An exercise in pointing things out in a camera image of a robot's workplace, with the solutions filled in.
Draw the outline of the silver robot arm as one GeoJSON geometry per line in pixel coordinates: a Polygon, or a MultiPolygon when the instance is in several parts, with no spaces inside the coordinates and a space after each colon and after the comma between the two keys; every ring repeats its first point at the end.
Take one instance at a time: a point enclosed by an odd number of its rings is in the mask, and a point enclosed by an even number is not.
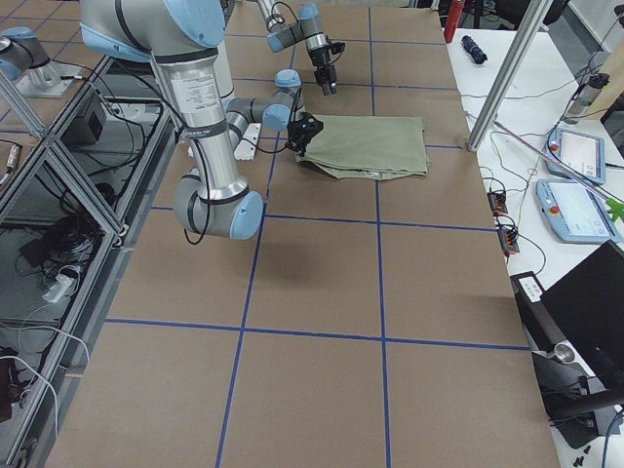
{"type": "Polygon", "coordinates": [[[215,69],[225,36],[218,1],[83,1],[84,43],[116,59],[151,65],[162,101],[186,134],[196,165],[175,191],[175,216],[188,231],[250,239],[263,213],[261,196],[239,174],[234,151],[251,123],[280,132],[299,154],[324,125],[303,105],[298,74],[276,77],[269,98],[222,101],[215,69]]]}
{"type": "Polygon", "coordinates": [[[333,41],[325,32],[316,4],[302,5],[296,15],[282,1],[257,1],[267,29],[267,42],[273,53],[304,43],[314,67],[316,84],[325,96],[337,91],[334,63],[341,58],[345,43],[333,41]]]}

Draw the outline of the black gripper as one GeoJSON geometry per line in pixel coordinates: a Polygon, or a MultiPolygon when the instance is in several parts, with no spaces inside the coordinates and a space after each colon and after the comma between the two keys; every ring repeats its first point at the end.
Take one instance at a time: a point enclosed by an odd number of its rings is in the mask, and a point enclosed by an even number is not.
{"type": "Polygon", "coordinates": [[[306,155],[307,145],[323,129],[324,123],[321,120],[307,111],[302,112],[298,120],[288,123],[287,149],[304,157],[306,155]]]}
{"type": "Polygon", "coordinates": [[[314,66],[316,84],[322,89],[325,96],[336,93],[336,72],[331,58],[331,47],[323,46],[308,51],[308,56],[314,66]]]}

